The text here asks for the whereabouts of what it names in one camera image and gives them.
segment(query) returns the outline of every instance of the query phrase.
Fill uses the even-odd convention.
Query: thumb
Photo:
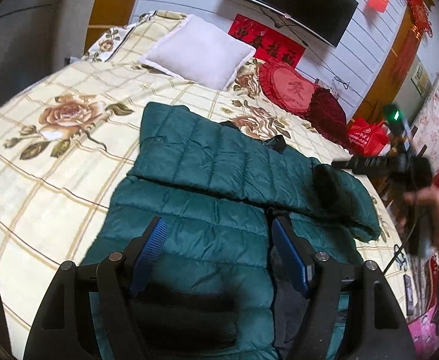
[[[434,186],[423,188],[417,192],[406,192],[403,194],[403,200],[410,206],[415,203],[420,206],[432,206],[437,199],[438,191]]]

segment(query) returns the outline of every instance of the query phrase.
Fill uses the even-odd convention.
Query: red hanging decoration
[[[396,82],[402,83],[408,74],[420,45],[421,37],[427,33],[433,37],[431,23],[428,21],[428,12],[423,0],[406,0],[413,16],[413,25],[410,27],[406,39],[393,68],[393,78]]]

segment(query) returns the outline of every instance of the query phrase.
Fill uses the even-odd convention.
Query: red paper banner
[[[273,57],[292,67],[296,67],[306,50],[287,36],[243,15],[236,15],[228,34],[252,45],[255,58],[268,61]]]

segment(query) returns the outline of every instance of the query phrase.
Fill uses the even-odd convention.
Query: framed picture
[[[418,63],[416,64],[413,75],[411,76],[411,81],[413,82],[413,85],[415,85],[416,90],[422,97],[430,91],[431,81],[421,61],[418,61]]]

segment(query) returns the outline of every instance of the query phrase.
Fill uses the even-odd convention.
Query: small chinese flag
[[[383,13],[386,11],[389,0],[368,0],[368,5],[378,12]]]

